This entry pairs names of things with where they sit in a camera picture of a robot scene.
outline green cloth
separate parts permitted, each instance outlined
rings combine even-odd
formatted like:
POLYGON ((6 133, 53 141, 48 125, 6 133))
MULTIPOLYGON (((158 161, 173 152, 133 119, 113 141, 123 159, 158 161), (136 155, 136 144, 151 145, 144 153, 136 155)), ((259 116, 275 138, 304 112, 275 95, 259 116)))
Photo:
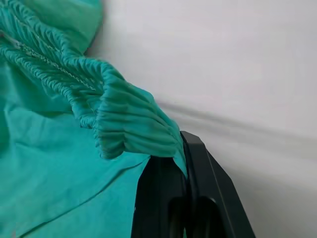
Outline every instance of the green cloth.
POLYGON ((83 56, 101 9, 0 0, 0 238, 128 238, 150 155, 186 175, 179 128, 152 95, 83 56))

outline black plastic object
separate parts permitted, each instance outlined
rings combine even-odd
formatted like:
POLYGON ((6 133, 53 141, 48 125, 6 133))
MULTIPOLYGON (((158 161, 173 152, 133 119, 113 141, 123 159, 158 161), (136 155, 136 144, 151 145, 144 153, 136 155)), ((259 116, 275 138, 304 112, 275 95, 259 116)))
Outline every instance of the black plastic object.
POLYGON ((188 179, 151 157, 138 183, 131 238, 254 238, 235 187, 199 137, 181 132, 188 179))

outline teal fabric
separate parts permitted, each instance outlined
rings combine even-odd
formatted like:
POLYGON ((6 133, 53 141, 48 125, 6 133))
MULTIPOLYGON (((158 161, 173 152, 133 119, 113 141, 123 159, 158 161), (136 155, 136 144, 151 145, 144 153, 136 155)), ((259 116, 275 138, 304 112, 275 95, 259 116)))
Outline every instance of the teal fabric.
POLYGON ((150 155, 186 175, 152 95, 83 56, 101 18, 97 0, 0 0, 1 238, 130 237, 150 155))

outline crinkled fabric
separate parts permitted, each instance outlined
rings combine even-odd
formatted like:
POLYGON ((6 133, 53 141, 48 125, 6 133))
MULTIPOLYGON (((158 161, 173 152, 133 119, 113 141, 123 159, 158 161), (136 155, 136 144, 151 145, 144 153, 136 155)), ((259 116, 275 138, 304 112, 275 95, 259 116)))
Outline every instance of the crinkled fabric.
POLYGON ((186 175, 152 95, 83 56, 101 18, 97 0, 0 0, 1 238, 130 237, 150 155, 186 175))

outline white wall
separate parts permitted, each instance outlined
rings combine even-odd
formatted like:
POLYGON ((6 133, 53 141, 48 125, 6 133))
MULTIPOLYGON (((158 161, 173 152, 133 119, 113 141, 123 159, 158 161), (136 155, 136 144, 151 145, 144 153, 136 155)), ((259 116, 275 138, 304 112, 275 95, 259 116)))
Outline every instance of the white wall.
POLYGON ((90 54, 232 177, 257 238, 317 237, 317 1, 107 0, 90 54))

